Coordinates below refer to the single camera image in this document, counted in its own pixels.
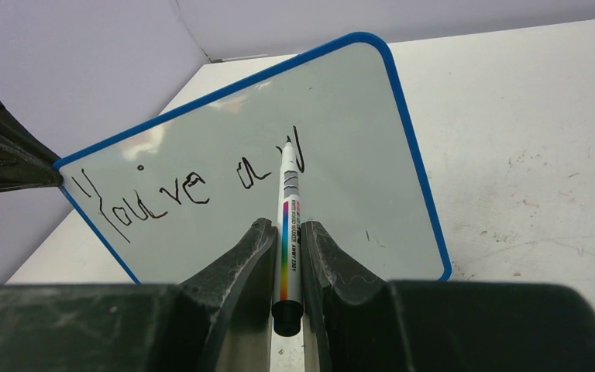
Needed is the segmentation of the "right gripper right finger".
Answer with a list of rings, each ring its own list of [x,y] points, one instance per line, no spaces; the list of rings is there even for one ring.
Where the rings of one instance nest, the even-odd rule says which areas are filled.
[[[554,284],[385,281],[301,227],[307,371],[595,371],[595,312]]]

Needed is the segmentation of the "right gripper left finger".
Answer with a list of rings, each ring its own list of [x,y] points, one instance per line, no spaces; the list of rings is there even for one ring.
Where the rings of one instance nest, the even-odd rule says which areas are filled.
[[[0,371],[267,371],[277,229],[180,284],[0,286]]]

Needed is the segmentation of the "white marker pen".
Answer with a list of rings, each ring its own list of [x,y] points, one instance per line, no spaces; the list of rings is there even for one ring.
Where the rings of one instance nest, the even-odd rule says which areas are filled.
[[[281,149],[277,207],[277,254],[273,288],[273,330],[282,337],[301,331],[304,314],[301,279],[301,203],[296,148]]]

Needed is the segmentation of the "blue framed whiteboard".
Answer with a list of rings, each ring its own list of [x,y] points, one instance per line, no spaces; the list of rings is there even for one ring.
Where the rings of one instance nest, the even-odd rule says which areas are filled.
[[[62,190],[138,283],[182,282],[277,217],[280,148],[301,220],[384,280],[451,263],[389,46],[355,32],[58,160]]]

